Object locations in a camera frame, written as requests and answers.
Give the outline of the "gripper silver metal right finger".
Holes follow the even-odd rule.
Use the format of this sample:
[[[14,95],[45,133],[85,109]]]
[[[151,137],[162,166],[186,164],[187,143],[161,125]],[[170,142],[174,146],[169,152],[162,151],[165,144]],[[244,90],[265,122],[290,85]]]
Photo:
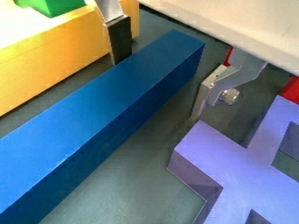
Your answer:
[[[202,82],[191,111],[191,120],[198,121],[208,105],[218,101],[232,105],[238,97],[237,87],[253,81],[268,66],[268,62],[237,47],[229,50],[225,63]]]

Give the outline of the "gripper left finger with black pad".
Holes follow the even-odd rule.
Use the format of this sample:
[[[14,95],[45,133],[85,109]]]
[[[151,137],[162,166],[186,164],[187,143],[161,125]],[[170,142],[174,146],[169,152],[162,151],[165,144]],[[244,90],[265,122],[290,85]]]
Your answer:
[[[131,17],[125,13],[119,0],[95,0],[111,46],[111,60],[118,64],[133,55]]]

